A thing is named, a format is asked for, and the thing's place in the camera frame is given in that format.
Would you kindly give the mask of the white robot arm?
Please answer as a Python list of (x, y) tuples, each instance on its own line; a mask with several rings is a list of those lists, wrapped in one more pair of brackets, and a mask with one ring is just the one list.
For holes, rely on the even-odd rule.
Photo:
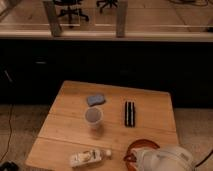
[(194, 157), (180, 146), (133, 148), (136, 158), (133, 164), (137, 171), (193, 171)]

